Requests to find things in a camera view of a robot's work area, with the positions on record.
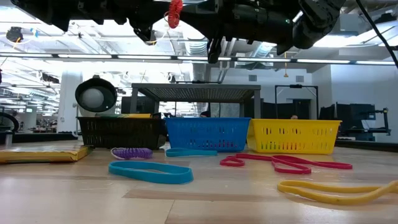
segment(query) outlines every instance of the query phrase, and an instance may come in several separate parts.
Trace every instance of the purple spiral hair tie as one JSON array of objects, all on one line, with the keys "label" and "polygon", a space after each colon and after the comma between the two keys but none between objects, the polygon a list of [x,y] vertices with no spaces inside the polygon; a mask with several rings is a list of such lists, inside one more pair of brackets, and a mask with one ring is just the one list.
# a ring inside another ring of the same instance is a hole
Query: purple spiral hair tie
[{"label": "purple spiral hair tie", "polygon": [[121,160],[152,158],[152,150],[147,148],[113,148],[111,154]]}]

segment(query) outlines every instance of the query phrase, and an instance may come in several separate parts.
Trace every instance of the black stand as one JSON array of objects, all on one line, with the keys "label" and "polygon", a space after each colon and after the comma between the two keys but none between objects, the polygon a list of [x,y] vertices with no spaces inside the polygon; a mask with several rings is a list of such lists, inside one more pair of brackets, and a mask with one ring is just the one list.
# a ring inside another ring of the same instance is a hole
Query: black stand
[{"label": "black stand", "polygon": [[319,99],[318,99],[318,86],[303,86],[303,85],[276,85],[275,86],[275,113],[276,118],[278,119],[278,87],[289,87],[289,88],[314,88],[315,89],[315,97],[317,98],[317,119],[319,118]]}]

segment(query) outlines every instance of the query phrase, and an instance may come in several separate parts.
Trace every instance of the white ball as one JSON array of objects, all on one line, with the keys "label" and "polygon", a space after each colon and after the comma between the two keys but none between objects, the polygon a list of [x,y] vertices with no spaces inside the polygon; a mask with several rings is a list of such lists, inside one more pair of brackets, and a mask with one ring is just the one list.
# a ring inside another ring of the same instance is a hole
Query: white ball
[{"label": "white ball", "polygon": [[82,103],[90,108],[97,108],[104,103],[104,95],[101,91],[90,88],[81,95]]}]

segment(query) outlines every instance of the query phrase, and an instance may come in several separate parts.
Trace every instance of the blue resistance band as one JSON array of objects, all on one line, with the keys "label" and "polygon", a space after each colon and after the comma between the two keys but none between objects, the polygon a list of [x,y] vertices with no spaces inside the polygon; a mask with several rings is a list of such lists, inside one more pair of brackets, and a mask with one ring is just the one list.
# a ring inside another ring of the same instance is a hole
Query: blue resistance band
[{"label": "blue resistance band", "polygon": [[184,149],[184,148],[172,148],[166,150],[167,157],[178,157],[178,156],[217,156],[217,151],[210,150],[196,150],[196,149]]},{"label": "blue resistance band", "polygon": [[[146,170],[158,170],[163,173]],[[191,168],[158,162],[114,161],[109,163],[109,172],[158,184],[187,184],[193,181]]]}]

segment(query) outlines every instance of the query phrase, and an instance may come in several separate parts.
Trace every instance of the workbench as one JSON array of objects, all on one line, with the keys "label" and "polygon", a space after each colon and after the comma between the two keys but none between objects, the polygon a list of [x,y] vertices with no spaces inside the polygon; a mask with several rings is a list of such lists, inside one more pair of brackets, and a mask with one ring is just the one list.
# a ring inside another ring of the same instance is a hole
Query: workbench
[{"label": "workbench", "polygon": [[[25,147],[76,147],[79,141],[15,144]],[[313,202],[277,190],[281,180],[327,185],[385,185],[397,179],[398,154],[336,147],[328,155],[295,155],[314,161],[347,162],[353,170],[312,166],[310,175],[276,173],[270,162],[246,161],[221,167],[231,154],[165,157],[151,161],[191,167],[194,181],[154,184],[108,172],[109,149],[95,149],[74,163],[11,164],[0,169],[2,223],[203,224],[203,223],[398,223],[398,195],[369,204],[339,206]]]}]

